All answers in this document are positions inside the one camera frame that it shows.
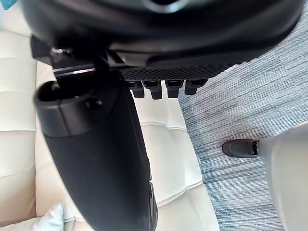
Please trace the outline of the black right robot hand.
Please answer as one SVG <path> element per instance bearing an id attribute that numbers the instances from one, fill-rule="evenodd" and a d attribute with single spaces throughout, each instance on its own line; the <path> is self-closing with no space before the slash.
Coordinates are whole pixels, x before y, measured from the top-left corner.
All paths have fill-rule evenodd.
<path id="1" fill-rule="evenodd" d="M 55 81 L 34 96 L 42 132 L 96 231 L 155 231 L 158 211 L 134 98 L 194 95 L 283 41 L 302 0 L 23 0 L 34 59 Z"/>

